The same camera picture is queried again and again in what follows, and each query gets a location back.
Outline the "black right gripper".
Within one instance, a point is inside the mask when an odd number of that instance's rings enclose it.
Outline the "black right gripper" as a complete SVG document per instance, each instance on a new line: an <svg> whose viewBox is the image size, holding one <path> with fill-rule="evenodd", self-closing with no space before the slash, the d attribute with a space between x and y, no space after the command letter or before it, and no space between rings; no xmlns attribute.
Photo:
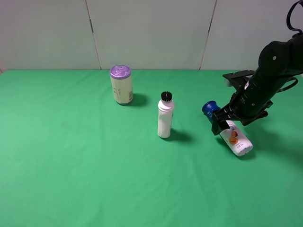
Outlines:
<svg viewBox="0 0 303 227"><path fill-rule="evenodd" d="M216 136L229 129L227 120L240 121L246 126L268 116L269 100L235 99L212 115L212 133Z"/></svg>

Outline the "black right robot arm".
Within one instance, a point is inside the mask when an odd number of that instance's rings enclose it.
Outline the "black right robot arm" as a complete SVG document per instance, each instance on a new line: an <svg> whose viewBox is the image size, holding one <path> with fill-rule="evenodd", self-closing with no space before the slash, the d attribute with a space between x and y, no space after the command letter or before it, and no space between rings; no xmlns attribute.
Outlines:
<svg viewBox="0 0 303 227"><path fill-rule="evenodd" d="M218 135L228 128L227 121L246 126L268 115L271 98L295 86L303 72L303 36L296 34L287 42L273 41L261 52L256 71L224 74L236 89L229 103L212 115L212 132Z"/></svg>

